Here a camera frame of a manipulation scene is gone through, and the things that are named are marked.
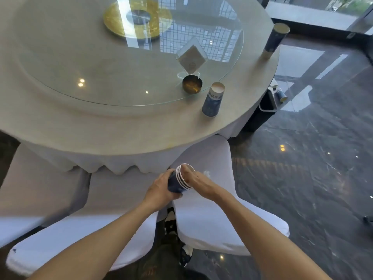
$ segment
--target person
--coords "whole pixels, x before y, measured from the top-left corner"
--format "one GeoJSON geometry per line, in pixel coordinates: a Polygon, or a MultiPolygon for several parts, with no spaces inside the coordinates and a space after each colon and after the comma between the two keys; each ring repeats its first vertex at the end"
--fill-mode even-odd
{"type": "MultiPolygon", "coordinates": [[[[167,181],[173,171],[174,169],[169,169],[161,174],[136,208],[60,252],[35,271],[29,280],[103,279],[144,220],[170,201],[182,196],[167,189],[167,181]]],[[[264,279],[331,279],[291,240],[244,207],[224,188],[202,173],[191,172],[185,165],[182,165],[182,173],[185,181],[197,193],[212,200],[223,210],[250,251],[264,279]]],[[[174,261],[170,256],[170,250],[166,248],[156,253],[158,255],[145,260],[145,269],[138,278],[177,280],[185,276],[178,260],[174,261]],[[169,254],[169,257],[164,257],[162,253],[169,254]],[[165,265],[147,266],[147,263],[152,262],[152,258],[164,259],[165,265]]]]}

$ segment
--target dark marble floor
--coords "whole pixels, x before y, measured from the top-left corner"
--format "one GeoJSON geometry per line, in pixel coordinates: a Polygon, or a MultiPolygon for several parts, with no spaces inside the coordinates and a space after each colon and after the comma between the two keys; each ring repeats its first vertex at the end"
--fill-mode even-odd
{"type": "MultiPolygon", "coordinates": [[[[371,279],[373,229],[361,218],[373,215],[373,68],[357,49],[288,37],[275,79],[289,97],[281,110],[230,139],[237,193],[284,219],[333,279],[371,279]]],[[[15,147],[0,136],[0,181],[15,147]]],[[[12,245],[0,249],[4,280],[23,279],[4,267],[12,245]]],[[[195,251],[188,267],[211,280],[260,279],[251,257],[221,256],[195,251]]],[[[131,279],[133,267],[107,279],[131,279]]]]}

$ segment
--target trash bin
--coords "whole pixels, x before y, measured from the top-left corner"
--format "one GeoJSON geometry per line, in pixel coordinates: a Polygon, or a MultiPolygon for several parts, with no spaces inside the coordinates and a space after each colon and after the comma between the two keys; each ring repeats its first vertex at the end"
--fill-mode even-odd
{"type": "Polygon", "coordinates": [[[277,106],[272,91],[267,89],[259,106],[243,127],[245,132],[255,132],[261,125],[263,125],[274,113],[277,112],[277,106]]]}

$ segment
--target right hand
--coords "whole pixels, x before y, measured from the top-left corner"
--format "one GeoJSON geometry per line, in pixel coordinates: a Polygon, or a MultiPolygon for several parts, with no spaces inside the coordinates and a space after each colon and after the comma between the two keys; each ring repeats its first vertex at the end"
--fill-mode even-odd
{"type": "Polygon", "coordinates": [[[187,165],[181,165],[181,173],[185,182],[194,188],[204,198],[214,201],[217,195],[219,185],[215,184],[212,180],[207,178],[200,172],[191,171],[187,165]]]}

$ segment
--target hand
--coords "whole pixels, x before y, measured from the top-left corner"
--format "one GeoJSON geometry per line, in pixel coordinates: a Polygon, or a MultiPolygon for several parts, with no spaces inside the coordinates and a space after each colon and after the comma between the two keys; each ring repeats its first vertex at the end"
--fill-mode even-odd
{"type": "Polygon", "coordinates": [[[172,193],[167,188],[168,178],[175,169],[168,169],[159,175],[153,184],[148,188],[142,201],[152,212],[156,212],[165,207],[170,201],[182,197],[181,193],[172,193]]]}
{"type": "Polygon", "coordinates": [[[212,180],[200,172],[193,172],[185,164],[181,165],[181,175],[185,182],[196,190],[204,198],[214,201],[220,188],[212,180]]]}

